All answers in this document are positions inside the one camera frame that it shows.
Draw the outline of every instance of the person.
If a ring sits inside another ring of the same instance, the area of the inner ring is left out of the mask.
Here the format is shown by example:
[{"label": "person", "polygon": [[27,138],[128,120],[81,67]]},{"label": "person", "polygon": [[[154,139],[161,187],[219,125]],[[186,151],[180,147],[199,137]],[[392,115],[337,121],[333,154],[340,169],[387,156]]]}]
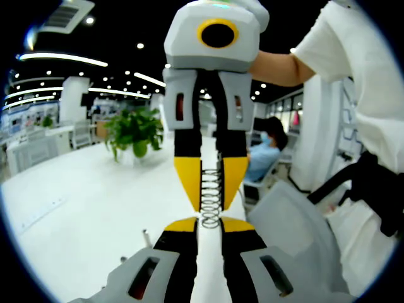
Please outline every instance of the person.
[{"label": "person", "polygon": [[[404,172],[403,79],[384,37],[353,0],[329,1],[292,54],[259,51],[249,72],[255,80],[280,86],[299,85],[315,74],[328,82],[353,77],[364,146],[379,165]],[[335,211],[341,219],[329,217],[329,223],[342,251],[350,292],[361,295],[395,245],[380,232],[380,218],[364,201],[345,203],[343,211]],[[333,225],[335,221],[343,225]]]},{"label": "person", "polygon": [[282,122],[278,118],[270,117],[264,124],[262,143],[250,147],[247,154],[249,164],[244,177],[247,181],[256,182],[262,179],[288,143]]}]

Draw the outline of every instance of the human arm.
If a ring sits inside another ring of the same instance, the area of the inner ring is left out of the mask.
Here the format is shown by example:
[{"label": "human arm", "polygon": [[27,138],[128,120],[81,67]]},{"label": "human arm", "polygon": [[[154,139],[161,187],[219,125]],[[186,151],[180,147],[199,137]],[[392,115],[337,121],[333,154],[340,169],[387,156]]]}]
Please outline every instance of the human arm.
[{"label": "human arm", "polygon": [[295,86],[314,74],[319,74],[328,82],[350,76],[352,72],[348,57],[335,32],[339,29],[335,28],[338,25],[331,26],[328,22],[336,5],[330,1],[321,10],[310,32],[293,54],[259,51],[249,70],[253,79],[280,86]]},{"label": "human arm", "polygon": [[290,87],[307,81],[315,74],[293,54],[272,54],[261,50],[249,72],[254,80]]}]

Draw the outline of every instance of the coil spring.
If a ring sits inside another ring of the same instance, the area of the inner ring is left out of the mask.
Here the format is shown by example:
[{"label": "coil spring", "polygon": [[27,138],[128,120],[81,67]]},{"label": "coil spring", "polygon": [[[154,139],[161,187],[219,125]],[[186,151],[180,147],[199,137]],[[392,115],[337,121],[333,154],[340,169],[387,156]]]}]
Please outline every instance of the coil spring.
[{"label": "coil spring", "polygon": [[202,226],[214,229],[219,226],[221,210],[222,182],[221,173],[217,169],[202,170],[201,216]]}]

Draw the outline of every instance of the black strap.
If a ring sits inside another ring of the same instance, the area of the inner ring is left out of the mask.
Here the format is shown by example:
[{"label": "black strap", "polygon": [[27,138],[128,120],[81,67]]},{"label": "black strap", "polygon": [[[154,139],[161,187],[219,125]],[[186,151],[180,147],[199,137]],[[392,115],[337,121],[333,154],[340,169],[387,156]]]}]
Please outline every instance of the black strap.
[{"label": "black strap", "polygon": [[352,180],[346,198],[364,200],[382,219],[380,231],[392,236],[404,227],[404,174],[395,174],[377,164],[377,156],[365,152],[355,164],[345,167],[307,198],[319,203],[340,184]]}]

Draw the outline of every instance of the white shirt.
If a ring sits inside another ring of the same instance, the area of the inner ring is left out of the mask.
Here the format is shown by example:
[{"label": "white shirt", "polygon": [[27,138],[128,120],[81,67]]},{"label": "white shirt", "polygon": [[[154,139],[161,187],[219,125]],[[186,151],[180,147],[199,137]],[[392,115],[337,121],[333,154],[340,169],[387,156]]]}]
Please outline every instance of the white shirt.
[{"label": "white shirt", "polygon": [[404,84],[383,35],[357,9],[330,1],[294,55],[326,81],[353,76],[364,146],[404,172]]},{"label": "white shirt", "polygon": [[[403,80],[372,21],[359,9],[330,1],[294,55],[326,81],[353,76],[363,144],[381,165],[404,172]],[[341,251],[343,277],[350,293],[360,296],[383,269],[395,238],[380,232],[380,218],[364,201],[346,200],[328,221]]]}]

